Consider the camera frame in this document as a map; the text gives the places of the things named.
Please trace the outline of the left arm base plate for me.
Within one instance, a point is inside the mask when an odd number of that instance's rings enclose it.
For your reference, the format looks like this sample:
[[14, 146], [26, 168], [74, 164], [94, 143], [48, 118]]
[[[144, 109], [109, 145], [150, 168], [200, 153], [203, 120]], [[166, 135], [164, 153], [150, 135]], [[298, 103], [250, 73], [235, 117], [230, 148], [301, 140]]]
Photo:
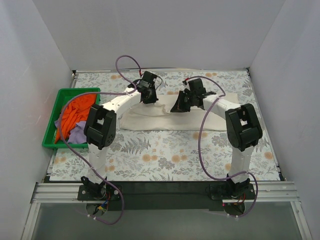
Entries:
[[88, 186], [81, 185], [78, 189], [77, 198], [78, 201], [87, 201], [93, 203], [104, 203], [107, 201], [109, 209], [115, 209], [116, 211], [122, 208], [122, 200], [120, 197], [120, 191], [116, 190], [110, 185], [102, 185], [97, 190], [89, 188]]

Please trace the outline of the cream white t shirt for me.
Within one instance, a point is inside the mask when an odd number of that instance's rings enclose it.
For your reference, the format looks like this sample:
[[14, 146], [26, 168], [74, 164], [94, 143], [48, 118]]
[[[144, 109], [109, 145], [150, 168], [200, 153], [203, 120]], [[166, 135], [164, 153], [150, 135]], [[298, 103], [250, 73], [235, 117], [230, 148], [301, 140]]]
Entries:
[[193, 106], [190, 112], [170, 112], [178, 96], [161, 94], [155, 103], [138, 103], [119, 120], [119, 127], [131, 131], [198, 131], [205, 111]]

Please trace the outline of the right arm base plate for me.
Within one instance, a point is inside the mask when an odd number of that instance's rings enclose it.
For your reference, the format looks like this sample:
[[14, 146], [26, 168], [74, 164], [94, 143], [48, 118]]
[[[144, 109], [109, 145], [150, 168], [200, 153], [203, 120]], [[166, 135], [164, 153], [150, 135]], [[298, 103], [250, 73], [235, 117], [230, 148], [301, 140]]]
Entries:
[[231, 193], [224, 182], [212, 182], [205, 188], [205, 193], [212, 200], [253, 200], [256, 196], [254, 186], [250, 183], [246, 189]]

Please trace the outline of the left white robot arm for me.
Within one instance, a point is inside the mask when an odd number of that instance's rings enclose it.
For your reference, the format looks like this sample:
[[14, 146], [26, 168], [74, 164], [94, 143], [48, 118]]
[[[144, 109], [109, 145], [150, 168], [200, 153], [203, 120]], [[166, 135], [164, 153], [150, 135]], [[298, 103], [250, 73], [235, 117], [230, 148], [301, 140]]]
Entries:
[[93, 104], [84, 127], [89, 149], [89, 170], [81, 177], [85, 191], [95, 200], [106, 196], [105, 166], [108, 147], [116, 137], [117, 120], [136, 104], [153, 104], [158, 98], [157, 75], [145, 71], [140, 79], [129, 84], [124, 92], [102, 104]]

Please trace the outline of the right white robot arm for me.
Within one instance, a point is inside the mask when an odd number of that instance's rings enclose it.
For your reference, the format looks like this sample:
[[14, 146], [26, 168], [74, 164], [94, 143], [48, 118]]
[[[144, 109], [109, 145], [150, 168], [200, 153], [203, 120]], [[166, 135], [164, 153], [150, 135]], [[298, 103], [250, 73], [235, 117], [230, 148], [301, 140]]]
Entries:
[[263, 130], [252, 104], [240, 105], [226, 100], [226, 92], [217, 94], [207, 91], [203, 85], [203, 77], [192, 76], [182, 83], [184, 90], [179, 91], [177, 100], [171, 108], [172, 113], [187, 113], [191, 107], [205, 111], [200, 129], [205, 126], [209, 113], [214, 113], [225, 120], [226, 134], [232, 146], [231, 167], [226, 177], [209, 178], [224, 182], [224, 192], [232, 199], [237, 199], [249, 189], [250, 179], [254, 177], [249, 172], [254, 147], [263, 136]]

